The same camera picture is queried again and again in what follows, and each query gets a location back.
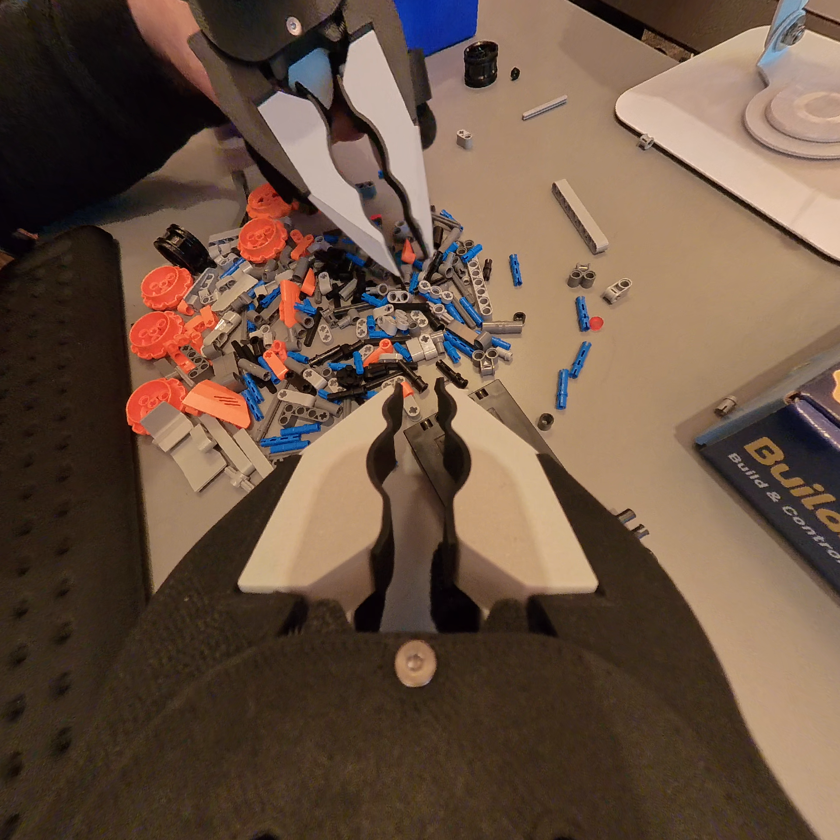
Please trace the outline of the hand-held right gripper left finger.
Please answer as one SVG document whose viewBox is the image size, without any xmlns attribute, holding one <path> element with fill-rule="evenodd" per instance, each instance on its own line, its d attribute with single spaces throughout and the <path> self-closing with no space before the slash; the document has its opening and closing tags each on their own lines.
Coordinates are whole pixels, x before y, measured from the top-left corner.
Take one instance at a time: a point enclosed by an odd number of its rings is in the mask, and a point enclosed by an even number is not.
<svg viewBox="0 0 840 840">
<path fill-rule="evenodd" d="M 391 502 L 403 387 L 381 392 L 305 449 L 238 579 L 242 592 L 341 604 L 380 628 L 394 571 Z"/>
</svg>

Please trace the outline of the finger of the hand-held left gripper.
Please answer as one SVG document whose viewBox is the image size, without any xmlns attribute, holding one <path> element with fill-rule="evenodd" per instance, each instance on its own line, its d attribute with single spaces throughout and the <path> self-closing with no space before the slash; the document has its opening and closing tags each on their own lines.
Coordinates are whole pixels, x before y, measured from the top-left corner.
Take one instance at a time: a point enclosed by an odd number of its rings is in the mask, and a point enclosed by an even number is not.
<svg viewBox="0 0 840 840">
<path fill-rule="evenodd" d="M 350 110 L 368 127 L 385 179 L 400 198 L 423 257 L 430 259 L 433 223 L 421 134 L 373 28 L 363 28 L 352 37 L 339 88 Z"/>
<path fill-rule="evenodd" d="M 309 98 L 277 91 L 259 112 L 301 176 L 311 203 L 380 266 L 397 275 L 382 231 L 365 215 L 356 188 L 344 180 L 331 155 L 328 124 Z"/>
</svg>

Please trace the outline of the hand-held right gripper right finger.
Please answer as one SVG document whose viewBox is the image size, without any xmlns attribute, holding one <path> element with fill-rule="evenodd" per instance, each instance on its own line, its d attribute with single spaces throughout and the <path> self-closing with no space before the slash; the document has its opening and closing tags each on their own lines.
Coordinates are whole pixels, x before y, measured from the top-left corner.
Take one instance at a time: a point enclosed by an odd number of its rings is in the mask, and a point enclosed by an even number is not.
<svg viewBox="0 0 840 840">
<path fill-rule="evenodd" d="M 594 593 L 595 573 L 538 451 L 438 380 L 444 468 L 454 483 L 438 547 L 438 628 L 477 629 L 499 601 Z"/>
</svg>

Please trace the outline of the black perforated motor block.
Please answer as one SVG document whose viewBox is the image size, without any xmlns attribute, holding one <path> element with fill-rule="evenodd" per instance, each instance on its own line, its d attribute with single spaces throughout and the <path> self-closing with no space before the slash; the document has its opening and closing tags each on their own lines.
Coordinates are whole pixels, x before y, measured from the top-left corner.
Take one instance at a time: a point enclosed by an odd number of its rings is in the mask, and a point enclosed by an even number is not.
<svg viewBox="0 0 840 840">
<path fill-rule="evenodd" d="M 498 380 L 467 394 L 441 391 L 440 412 L 405 436 L 447 504 L 464 548 L 490 558 L 570 547 L 571 527 L 526 449 L 558 461 Z"/>
</svg>

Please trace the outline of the pile of small building parts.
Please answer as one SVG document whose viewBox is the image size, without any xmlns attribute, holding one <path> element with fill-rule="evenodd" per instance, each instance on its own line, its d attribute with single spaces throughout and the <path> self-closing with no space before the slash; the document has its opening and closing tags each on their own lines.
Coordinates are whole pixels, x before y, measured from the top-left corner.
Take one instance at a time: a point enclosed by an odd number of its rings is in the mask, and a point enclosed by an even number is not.
<svg viewBox="0 0 840 840">
<path fill-rule="evenodd" d="M 419 255 L 405 222 L 395 226 L 397 275 L 345 234 L 301 231 L 316 241 L 307 258 L 314 288 L 299 324 L 280 329 L 290 372 L 266 394 L 264 419 L 236 429 L 206 414 L 175 419 L 175 410 L 162 406 L 151 414 L 151 437 L 195 491 L 222 474 L 251 490 L 281 460 L 394 385 L 403 388 L 405 416 L 420 418 L 424 364 L 466 388 L 455 369 L 462 360 L 493 376 L 498 361 L 511 359 L 505 336 L 520 334 L 526 315 L 496 319 L 487 288 L 491 260 L 479 261 L 481 245 L 464 237 L 450 213 L 432 208 L 432 221 L 430 259 Z"/>
</svg>

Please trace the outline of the person's left forearm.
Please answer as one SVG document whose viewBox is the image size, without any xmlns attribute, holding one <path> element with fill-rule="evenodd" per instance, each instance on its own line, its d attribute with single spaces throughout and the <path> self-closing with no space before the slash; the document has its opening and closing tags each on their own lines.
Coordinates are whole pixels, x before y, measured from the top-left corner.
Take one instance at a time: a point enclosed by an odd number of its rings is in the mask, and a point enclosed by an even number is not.
<svg viewBox="0 0 840 840">
<path fill-rule="evenodd" d="M 2 243 L 157 171 L 226 123 L 145 43 L 125 1 L 2 2 Z"/>
</svg>

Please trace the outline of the person's left hand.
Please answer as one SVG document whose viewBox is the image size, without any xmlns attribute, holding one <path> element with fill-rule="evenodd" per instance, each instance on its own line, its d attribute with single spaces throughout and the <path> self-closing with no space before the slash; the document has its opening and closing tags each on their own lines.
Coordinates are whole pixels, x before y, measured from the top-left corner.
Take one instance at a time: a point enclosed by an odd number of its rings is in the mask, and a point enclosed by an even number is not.
<svg viewBox="0 0 840 840">
<path fill-rule="evenodd" d="M 129 11 L 145 43 L 194 89 L 218 105 L 207 73 L 188 39 L 199 26 L 187 2 L 128 1 Z"/>
</svg>

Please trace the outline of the blue plastic bin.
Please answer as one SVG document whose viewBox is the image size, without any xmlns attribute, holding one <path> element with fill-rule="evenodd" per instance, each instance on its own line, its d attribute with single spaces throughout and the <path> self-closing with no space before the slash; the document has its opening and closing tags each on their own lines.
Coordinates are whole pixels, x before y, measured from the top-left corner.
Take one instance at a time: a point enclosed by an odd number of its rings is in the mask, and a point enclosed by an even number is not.
<svg viewBox="0 0 840 840">
<path fill-rule="evenodd" d="M 395 1 L 407 47 L 431 56 L 473 38 L 478 1 Z"/>
</svg>

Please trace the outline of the small black wheel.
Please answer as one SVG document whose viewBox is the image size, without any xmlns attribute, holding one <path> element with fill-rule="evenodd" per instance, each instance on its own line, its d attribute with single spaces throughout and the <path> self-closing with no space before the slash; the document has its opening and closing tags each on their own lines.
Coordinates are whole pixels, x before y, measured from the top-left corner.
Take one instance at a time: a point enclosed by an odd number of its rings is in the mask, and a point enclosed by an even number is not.
<svg viewBox="0 0 840 840">
<path fill-rule="evenodd" d="M 498 54 L 498 43 L 487 39 L 478 40 L 465 48 L 464 81 L 468 88 L 487 88 L 497 80 Z"/>
</svg>

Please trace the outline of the black wheel rim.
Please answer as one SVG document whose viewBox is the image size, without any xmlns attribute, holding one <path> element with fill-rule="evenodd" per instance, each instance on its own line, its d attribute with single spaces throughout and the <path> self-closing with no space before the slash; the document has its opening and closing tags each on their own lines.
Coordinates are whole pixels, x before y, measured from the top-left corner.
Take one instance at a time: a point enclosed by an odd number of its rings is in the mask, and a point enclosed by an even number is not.
<svg viewBox="0 0 840 840">
<path fill-rule="evenodd" d="M 193 275 L 200 275 L 204 270 L 216 267 L 205 245 L 177 224 L 170 224 L 164 234 L 154 240 L 153 245 L 167 261 L 187 269 Z"/>
</svg>

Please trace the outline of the long grey beam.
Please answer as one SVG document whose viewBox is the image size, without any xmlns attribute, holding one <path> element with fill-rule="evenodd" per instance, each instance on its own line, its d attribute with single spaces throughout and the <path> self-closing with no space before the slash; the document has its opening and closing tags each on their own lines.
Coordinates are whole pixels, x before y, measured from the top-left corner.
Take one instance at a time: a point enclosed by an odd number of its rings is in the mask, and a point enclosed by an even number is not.
<svg viewBox="0 0 840 840">
<path fill-rule="evenodd" d="M 582 200 L 566 180 L 552 183 L 552 193 L 558 204 L 572 222 L 575 230 L 585 242 L 587 248 L 599 255 L 608 248 L 608 240 L 593 216 L 586 209 Z"/>
</svg>

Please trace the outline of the cluster of orange wheels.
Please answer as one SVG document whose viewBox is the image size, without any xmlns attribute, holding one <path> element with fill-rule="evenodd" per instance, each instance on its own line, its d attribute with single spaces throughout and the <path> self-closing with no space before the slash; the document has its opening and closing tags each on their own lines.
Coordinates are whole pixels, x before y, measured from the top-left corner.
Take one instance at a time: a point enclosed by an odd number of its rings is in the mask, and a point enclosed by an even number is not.
<svg viewBox="0 0 840 840">
<path fill-rule="evenodd" d="M 245 223 L 205 245 L 216 267 L 193 275 L 163 257 L 142 279 L 148 311 L 130 328 L 129 347 L 163 374 L 127 402 L 136 434 L 152 435 L 160 406 L 175 419 L 206 414 L 236 429 L 263 421 L 266 394 L 290 372 L 280 329 L 298 326 L 314 288 L 307 258 L 315 238 L 291 224 L 299 208 L 260 185 L 248 195 Z"/>
</svg>

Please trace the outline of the blue robot kit box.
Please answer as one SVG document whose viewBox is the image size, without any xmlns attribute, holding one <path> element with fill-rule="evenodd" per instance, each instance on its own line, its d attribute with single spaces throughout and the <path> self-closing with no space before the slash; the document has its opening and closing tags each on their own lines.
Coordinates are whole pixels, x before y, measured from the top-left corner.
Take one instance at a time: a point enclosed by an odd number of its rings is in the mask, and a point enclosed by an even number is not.
<svg viewBox="0 0 840 840">
<path fill-rule="evenodd" d="M 838 346 L 736 399 L 695 446 L 839 592 Z"/>
</svg>

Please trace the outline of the black dimpled pad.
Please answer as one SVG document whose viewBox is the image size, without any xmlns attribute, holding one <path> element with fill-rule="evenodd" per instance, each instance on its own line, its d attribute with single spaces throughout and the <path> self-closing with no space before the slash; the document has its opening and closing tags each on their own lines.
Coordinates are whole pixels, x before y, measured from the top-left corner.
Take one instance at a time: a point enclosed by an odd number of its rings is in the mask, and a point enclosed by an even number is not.
<svg viewBox="0 0 840 840">
<path fill-rule="evenodd" d="M 1 283 L 1 829 L 60 780 L 144 608 L 119 246 L 40 244 Z"/>
</svg>

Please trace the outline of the white book stand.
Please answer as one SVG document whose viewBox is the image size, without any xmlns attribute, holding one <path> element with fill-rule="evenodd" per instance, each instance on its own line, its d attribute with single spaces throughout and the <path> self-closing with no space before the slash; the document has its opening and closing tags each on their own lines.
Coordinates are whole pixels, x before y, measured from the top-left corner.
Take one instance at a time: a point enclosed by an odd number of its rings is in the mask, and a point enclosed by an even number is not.
<svg viewBox="0 0 840 840">
<path fill-rule="evenodd" d="M 839 259 L 839 44 L 805 30 L 805 1 L 625 91 L 615 113 Z"/>
</svg>

